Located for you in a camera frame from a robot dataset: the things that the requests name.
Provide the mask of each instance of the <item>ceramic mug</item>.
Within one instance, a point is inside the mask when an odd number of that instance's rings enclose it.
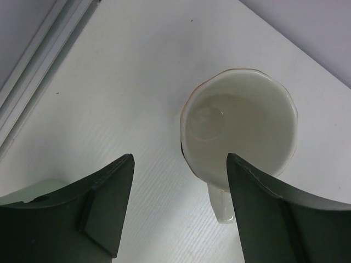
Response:
[[[228,153],[278,176],[295,152],[297,124],[288,91],[258,70],[226,70],[193,91],[180,115],[182,152],[193,173],[207,183],[218,222],[235,221]]]

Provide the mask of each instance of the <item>white mug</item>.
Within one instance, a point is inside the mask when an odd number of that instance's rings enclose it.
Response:
[[[297,124],[288,91],[258,70],[226,70],[193,91],[180,116],[182,152],[193,173],[207,183],[218,222],[235,221],[228,153],[278,176],[295,152]]]

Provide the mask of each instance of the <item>gray wall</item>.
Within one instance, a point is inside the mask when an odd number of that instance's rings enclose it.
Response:
[[[56,0],[0,0],[0,89]]]
[[[351,87],[350,0],[241,0]]]

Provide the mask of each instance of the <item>table surface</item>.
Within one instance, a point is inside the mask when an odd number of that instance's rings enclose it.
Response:
[[[189,94],[228,68],[257,68],[295,101],[297,151],[279,178],[351,203],[351,90],[237,0],[102,1],[2,159],[0,195],[133,153],[114,262],[243,262],[179,148]]]

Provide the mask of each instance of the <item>white tabletop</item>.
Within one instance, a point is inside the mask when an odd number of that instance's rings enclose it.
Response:
[[[228,68],[282,83],[299,113],[280,179],[351,203],[351,90],[237,0],[104,0],[0,165],[0,195],[78,180],[133,153],[114,262],[243,262],[236,225],[219,225],[206,184],[179,148],[191,91]]]

